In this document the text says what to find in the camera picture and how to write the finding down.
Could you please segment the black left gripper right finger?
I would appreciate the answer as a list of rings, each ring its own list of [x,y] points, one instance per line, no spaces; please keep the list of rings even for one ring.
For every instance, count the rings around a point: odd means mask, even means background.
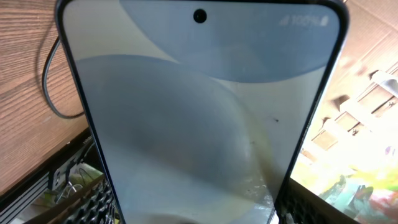
[[[275,212],[279,224],[359,224],[293,179],[281,188]]]

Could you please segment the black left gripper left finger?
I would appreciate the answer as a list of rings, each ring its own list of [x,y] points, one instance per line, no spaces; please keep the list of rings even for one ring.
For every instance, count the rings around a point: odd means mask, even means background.
[[[118,220],[111,186],[101,175],[25,224],[115,224]]]

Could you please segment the blue Samsung Galaxy smartphone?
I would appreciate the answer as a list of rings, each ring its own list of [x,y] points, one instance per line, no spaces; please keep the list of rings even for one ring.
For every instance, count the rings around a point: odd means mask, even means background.
[[[341,1],[58,1],[124,223],[269,223],[344,46]]]

